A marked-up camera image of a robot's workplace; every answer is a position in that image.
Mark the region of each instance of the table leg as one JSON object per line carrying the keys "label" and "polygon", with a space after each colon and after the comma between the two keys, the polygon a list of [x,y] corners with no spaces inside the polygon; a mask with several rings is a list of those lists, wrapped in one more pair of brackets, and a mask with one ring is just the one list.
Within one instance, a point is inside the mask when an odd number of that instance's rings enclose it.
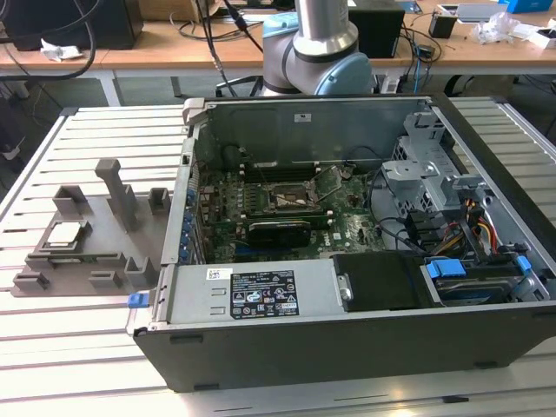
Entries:
{"label": "table leg", "polygon": [[98,79],[103,85],[104,95],[110,107],[123,106],[122,91],[114,71],[103,72]]}
{"label": "table leg", "polygon": [[180,87],[180,79],[177,76],[171,76],[172,90],[175,98],[182,98],[182,88]]}
{"label": "table leg", "polygon": [[389,69],[386,71],[386,76],[381,86],[381,94],[395,94],[398,90],[400,78],[405,73],[404,68]]}

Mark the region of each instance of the wooden desk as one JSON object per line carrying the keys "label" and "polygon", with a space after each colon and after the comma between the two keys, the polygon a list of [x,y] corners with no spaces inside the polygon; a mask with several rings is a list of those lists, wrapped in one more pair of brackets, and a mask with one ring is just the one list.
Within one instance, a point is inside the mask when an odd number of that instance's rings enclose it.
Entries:
{"label": "wooden desk", "polygon": [[[466,0],[466,3],[484,3],[486,0]],[[425,13],[432,12],[439,0],[420,0]],[[408,28],[427,33],[430,16],[413,20],[418,15],[406,15]],[[522,23],[547,24],[550,16],[556,16],[556,4],[546,13],[513,15]],[[220,35],[234,28],[231,24],[215,24],[214,34]],[[430,69],[431,74],[502,75],[502,74],[556,74],[556,50],[541,50],[532,43],[516,39],[513,43],[479,45],[469,33],[472,24],[457,23],[450,39],[438,42],[442,45],[441,59]],[[262,27],[252,31],[261,41]],[[202,28],[196,34],[202,36]],[[417,35],[418,43],[431,44]],[[229,78],[261,74],[262,54],[248,40],[216,43],[219,57]],[[54,63],[39,52],[14,51],[17,60],[31,72],[62,74],[83,65],[84,60]],[[406,40],[400,39],[396,56],[392,59],[373,59],[373,72],[386,75],[382,91],[395,90],[400,76],[412,62],[411,50]],[[18,74],[21,70],[0,48],[0,72]],[[186,39],[167,22],[147,22],[143,33],[132,50],[101,50],[95,64],[84,76],[97,78],[103,85],[110,106],[122,105],[118,78],[132,76],[170,77],[176,94],[179,76],[207,76],[216,74],[209,49],[205,42]]]}

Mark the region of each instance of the white tissue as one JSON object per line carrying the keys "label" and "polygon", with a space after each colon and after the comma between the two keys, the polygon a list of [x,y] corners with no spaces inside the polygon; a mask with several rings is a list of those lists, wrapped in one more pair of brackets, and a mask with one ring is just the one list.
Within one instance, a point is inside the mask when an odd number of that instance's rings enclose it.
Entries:
{"label": "white tissue", "polygon": [[51,61],[60,63],[63,59],[74,59],[83,56],[76,46],[56,46],[41,39],[43,47],[41,53]]}

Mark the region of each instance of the metal slotted surface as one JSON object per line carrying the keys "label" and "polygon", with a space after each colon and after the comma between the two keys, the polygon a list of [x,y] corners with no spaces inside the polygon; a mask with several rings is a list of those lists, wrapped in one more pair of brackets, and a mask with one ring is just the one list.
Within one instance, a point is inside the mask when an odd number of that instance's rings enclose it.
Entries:
{"label": "metal slotted surface", "polygon": [[[486,106],[486,101],[479,102]],[[505,132],[515,130],[496,105],[490,109],[491,116],[475,112],[468,117],[477,118],[471,120],[475,126],[489,128],[493,125],[485,119],[495,117]],[[93,172],[99,157],[119,157],[122,178],[137,193],[153,186],[172,189],[183,139],[181,111],[180,106],[81,109],[61,118],[0,206],[0,287],[11,286],[38,242],[54,212],[50,198],[59,184],[80,183],[87,195],[106,193]],[[526,170],[524,163],[511,166]],[[531,166],[539,168],[535,162]],[[535,192],[540,204],[550,200],[542,190]],[[161,410],[181,416],[555,415],[556,339],[503,369],[174,394],[127,336],[125,303],[126,297],[15,299],[0,292],[0,415],[145,415]],[[469,402],[442,400],[450,395]]]}
{"label": "metal slotted surface", "polygon": [[[509,104],[476,97],[455,98],[453,104],[556,226],[554,147]],[[477,172],[459,146],[455,153],[469,172]]]}

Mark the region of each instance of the black box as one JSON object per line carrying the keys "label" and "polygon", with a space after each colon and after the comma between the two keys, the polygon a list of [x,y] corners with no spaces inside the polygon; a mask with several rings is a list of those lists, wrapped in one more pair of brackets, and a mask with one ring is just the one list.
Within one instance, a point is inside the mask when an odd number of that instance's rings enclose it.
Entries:
{"label": "black box", "polygon": [[349,20],[359,30],[359,50],[369,58],[393,58],[406,12],[394,0],[353,0],[350,4]]}
{"label": "black box", "polygon": [[[81,0],[83,9],[90,10],[96,0]],[[73,0],[16,0],[3,20],[9,37],[40,33],[75,22],[81,15]],[[141,33],[142,17],[138,0],[105,0],[93,16],[93,31],[98,48],[130,50]],[[58,46],[75,45],[89,49],[89,36],[83,24],[68,33],[46,36],[46,42]],[[38,50],[40,39],[15,42],[18,50]]]}
{"label": "black box", "polygon": [[456,16],[434,14],[428,27],[428,34],[439,39],[448,39],[452,35],[456,20],[458,20]]}

